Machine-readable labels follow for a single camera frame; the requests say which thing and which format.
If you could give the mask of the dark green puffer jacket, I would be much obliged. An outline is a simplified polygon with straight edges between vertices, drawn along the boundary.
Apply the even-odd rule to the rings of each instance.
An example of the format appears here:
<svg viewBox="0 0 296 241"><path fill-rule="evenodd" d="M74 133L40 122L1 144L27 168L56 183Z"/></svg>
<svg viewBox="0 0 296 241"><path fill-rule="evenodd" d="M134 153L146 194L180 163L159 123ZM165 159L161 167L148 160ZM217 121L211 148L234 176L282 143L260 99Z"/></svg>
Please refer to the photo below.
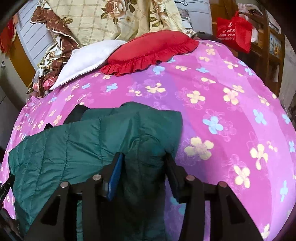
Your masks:
<svg viewBox="0 0 296 241"><path fill-rule="evenodd" d="M62 125L25 137L9 153L20 233L28 232L60 183L86 181L121 152L112 240L166 240L163 156L176 155L182 127L178 111L127 102L83 113L74 108Z"/></svg>

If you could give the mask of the pink floral bed sheet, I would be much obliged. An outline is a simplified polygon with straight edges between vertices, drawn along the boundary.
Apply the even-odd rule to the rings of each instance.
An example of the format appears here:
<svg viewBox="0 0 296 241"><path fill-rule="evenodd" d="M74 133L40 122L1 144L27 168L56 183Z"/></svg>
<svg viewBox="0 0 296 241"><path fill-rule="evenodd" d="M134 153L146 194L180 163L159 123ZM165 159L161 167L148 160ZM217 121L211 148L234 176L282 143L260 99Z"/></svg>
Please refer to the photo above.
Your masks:
<svg viewBox="0 0 296 241"><path fill-rule="evenodd" d="M46 124L61 125L78 104L116 108L134 101L179 111L176 162L204 182L225 181L264 240L273 240L295 205L295 129L279 99L244 62L217 42L116 77L92 71L32 97L14 121L7 151Z"/></svg>

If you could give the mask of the red ruffled pillow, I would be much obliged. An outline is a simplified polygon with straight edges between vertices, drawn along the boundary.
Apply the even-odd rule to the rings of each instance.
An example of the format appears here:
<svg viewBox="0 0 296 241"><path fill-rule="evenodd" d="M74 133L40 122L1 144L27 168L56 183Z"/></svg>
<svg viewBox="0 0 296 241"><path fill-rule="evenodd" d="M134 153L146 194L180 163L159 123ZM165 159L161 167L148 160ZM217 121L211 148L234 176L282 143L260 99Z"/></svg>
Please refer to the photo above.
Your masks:
<svg viewBox="0 0 296 241"><path fill-rule="evenodd" d="M199 45L179 31L158 31L134 38L116 49L100 68L105 75L123 76L169 61L175 55L191 53Z"/></svg>

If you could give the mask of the white pillow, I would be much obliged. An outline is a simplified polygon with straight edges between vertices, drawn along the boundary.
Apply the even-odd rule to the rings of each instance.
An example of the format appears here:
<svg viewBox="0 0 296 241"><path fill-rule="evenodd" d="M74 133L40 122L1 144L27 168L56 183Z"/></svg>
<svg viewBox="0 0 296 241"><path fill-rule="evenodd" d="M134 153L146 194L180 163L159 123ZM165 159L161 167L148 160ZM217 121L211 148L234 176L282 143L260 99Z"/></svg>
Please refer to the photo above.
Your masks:
<svg viewBox="0 0 296 241"><path fill-rule="evenodd" d="M115 50L125 43L122 40L104 40L73 50L50 90L100 67Z"/></svg>

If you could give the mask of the red hanging banner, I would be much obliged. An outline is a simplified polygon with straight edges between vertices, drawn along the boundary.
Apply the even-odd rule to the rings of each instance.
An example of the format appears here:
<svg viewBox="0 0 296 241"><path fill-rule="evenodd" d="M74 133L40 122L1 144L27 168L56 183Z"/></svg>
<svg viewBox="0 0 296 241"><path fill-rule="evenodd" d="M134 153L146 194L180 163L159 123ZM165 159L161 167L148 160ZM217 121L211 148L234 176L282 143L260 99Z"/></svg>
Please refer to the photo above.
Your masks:
<svg viewBox="0 0 296 241"><path fill-rule="evenodd" d="M16 28L13 19L10 19L1 32L1 52L6 54L10 51L13 41L16 37Z"/></svg>

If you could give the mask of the wooden shelf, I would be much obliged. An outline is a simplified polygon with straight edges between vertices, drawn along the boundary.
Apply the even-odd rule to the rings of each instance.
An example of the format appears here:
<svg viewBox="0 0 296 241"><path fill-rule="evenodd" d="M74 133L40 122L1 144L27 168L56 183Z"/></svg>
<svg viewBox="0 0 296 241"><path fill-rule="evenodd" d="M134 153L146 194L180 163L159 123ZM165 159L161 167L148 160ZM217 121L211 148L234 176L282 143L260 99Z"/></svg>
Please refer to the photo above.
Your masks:
<svg viewBox="0 0 296 241"><path fill-rule="evenodd" d="M239 53L238 57L255 71L276 96L279 96L285 58L285 35L270 26L265 8L261 11L252 9L246 13L239 13L252 21L258 34L257 42L251 43L250 53Z"/></svg>

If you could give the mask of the brown patterned blanket pile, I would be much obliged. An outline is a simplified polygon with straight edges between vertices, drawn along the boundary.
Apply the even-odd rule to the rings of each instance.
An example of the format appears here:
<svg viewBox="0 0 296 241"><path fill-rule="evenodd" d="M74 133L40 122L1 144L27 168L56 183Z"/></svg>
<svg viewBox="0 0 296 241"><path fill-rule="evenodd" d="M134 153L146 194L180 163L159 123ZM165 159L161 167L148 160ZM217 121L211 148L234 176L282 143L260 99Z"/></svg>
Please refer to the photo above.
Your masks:
<svg viewBox="0 0 296 241"><path fill-rule="evenodd" d="M35 8L31 24L44 24L55 39L55 43L46 50L38 64L37 80L33 82L34 91L39 97L43 97L57 81L72 51L79 49L80 46L67 26L67 18L61 19L48 4L38 5Z"/></svg>

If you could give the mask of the red gift bag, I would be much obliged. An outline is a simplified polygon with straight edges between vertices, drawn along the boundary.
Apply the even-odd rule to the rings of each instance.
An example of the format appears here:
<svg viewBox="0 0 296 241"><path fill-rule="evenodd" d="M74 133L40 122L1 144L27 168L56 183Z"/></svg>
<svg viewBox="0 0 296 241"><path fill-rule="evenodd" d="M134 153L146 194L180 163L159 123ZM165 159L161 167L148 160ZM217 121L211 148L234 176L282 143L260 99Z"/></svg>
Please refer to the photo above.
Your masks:
<svg viewBox="0 0 296 241"><path fill-rule="evenodd" d="M249 54L252 28L253 25L236 11L230 20L217 18L216 37L231 49Z"/></svg>

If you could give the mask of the cream rose-print quilt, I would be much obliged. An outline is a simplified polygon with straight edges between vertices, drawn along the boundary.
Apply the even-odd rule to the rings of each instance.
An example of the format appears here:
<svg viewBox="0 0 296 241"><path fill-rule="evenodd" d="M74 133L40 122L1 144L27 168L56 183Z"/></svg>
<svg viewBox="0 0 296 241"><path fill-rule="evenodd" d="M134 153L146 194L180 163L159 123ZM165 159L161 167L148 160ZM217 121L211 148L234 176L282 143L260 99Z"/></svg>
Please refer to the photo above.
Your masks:
<svg viewBox="0 0 296 241"><path fill-rule="evenodd" d="M55 32L65 28L83 46L162 30L195 35L174 1L39 1L31 18L35 23Z"/></svg>

